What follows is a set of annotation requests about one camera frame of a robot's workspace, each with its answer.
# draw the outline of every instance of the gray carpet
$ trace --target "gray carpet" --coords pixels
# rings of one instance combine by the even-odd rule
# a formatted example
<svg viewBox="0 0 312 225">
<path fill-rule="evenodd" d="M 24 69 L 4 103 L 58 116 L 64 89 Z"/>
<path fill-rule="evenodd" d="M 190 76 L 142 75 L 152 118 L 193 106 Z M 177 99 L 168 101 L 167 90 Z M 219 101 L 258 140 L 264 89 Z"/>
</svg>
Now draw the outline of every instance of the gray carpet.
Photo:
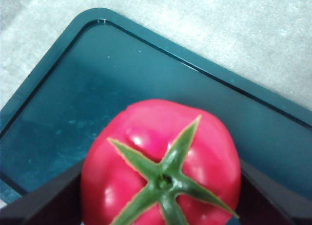
<svg viewBox="0 0 312 225">
<path fill-rule="evenodd" d="M 1 107 L 69 22 L 93 7 L 312 110 L 312 0 L 1 0 Z"/>
</svg>

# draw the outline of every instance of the green calyx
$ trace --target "green calyx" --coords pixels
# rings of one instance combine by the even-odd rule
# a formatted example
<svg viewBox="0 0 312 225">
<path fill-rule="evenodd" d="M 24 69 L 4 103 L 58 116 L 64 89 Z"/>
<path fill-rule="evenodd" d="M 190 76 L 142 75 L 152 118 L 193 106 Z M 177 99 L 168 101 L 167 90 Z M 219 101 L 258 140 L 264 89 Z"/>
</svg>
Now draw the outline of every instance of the green calyx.
<svg viewBox="0 0 312 225">
<path fill-rule="evenodd" d="M 216 205 L 238 218 L 238 215 L 214 193 L 182 173 L 183 162 L 193 142 L 200 117 L 182 130 L 159 163 L 151 161 L 139 151 L 117 140 L 108 138 L 127 164 L 147 180 L 146 186 L 114 218 L 112 225 L 129 225 L 156 203 L 159 203 L 168 225 L 187 225 L 185 216 L 176 202 L 176 197 L 180 194 Z"/>
</svg>

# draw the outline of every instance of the dark green tray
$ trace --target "dark green tray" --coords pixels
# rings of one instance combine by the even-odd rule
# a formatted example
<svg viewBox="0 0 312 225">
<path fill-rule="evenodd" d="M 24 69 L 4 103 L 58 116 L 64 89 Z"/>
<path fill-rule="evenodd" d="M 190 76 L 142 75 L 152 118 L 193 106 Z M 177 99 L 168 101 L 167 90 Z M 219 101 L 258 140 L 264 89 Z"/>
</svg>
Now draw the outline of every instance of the dark green tray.
<svg viewBox="0 0 312 225">
<path fill-rule="evenodd" d="M 118 112 L 149 98 L 215 114 L 241 159 L 312 199 L 311 111 L 102 8 L 71 22 L 2 109 L 1 198 L 79 162 Z"/>
</svg>

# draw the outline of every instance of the tomato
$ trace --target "tomato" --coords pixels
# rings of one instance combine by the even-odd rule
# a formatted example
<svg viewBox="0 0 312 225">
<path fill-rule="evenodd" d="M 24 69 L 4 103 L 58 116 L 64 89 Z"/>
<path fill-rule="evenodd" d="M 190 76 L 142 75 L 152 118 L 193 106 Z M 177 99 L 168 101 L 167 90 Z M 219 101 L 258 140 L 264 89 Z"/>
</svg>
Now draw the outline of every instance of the tomato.
<svg viewBox="0 0 312 225">
<path fill-rule="evenodd" d="M 172 174 L 195 181 L 198 187 L 214 193 L 218 200 L 234 210 L 239 198 L 241 170 L 233 140 L 224 124 L 200 109 L 170 101 L 147 100 L 119 113 L 92 144 L 81 174 L 84 223 L 110 224 L 127 208 L 140 212 L 133 222 L 136 225 L 164 225 L 164 217 L 168 224 L 174 224 L 172 221 L 180 216 L 180 210 L 191 225 L 225 224 L 232 214 L 224 208 L 206 203 L 205 199 L 195 199 L 194 193 L 180 190 L 173 195 L 171 188 L 178 187 L 179 182 L 170 175 L 171 171 L 160 173 L 161 183 L 158 184 L 157 179 L 149 177 L 149 173 L 144 175 L 144 169 L 138 170 L 131 165 L 132 160 L 125 157 L 125 151 L 138 157 L 142 153 L 142 160 L 147 162 L 140 167 L 150 164 L 151 174 L 154 174 L 153 170 L 164 161 L 164 156 L 178 145 L 177 139 L 187 135 L 187 131 L 190 133 L 190 128 L 193 128 L 193 135 L 189 135 L 190 143 L 180 173 Z M 149 193 L 155 192 L 154 199 L 148 193 L 136 197 L 149 185 L 156 185 L 149 189 Z M 173 195 L 173 199 L 167 200 L 169 195 Z"/>
</svg>

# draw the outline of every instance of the red tomato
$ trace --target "red tomato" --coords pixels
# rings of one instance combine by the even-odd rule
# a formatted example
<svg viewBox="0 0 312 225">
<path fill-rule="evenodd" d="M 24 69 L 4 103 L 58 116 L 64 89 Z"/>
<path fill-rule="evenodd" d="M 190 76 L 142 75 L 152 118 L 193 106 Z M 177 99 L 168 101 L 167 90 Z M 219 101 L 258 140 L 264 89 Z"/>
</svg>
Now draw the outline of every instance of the red tomato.
<svg viewBox="0 0 312 225">
<path fill-rule="evenodd" d="M 240 192 L 240 164 L 233 140 L 222 122 L 206 111 L 164 100 L 147 100 L 119 113 L 93 143 L 81 174 L 82 217 L 86 225 L 107 225 L 145 185 L 146 180 L 117 153 L 107 138 L 160 162 L 178 134 L 202 115 L 182 172 L 212 191 L 231 209 Z M 227 211 L 187 195 L 177 198 L 191 225 L 223 225 Z M 159 205 L 139 216 L 136 225 L 164 225 Z"/>
</svg>

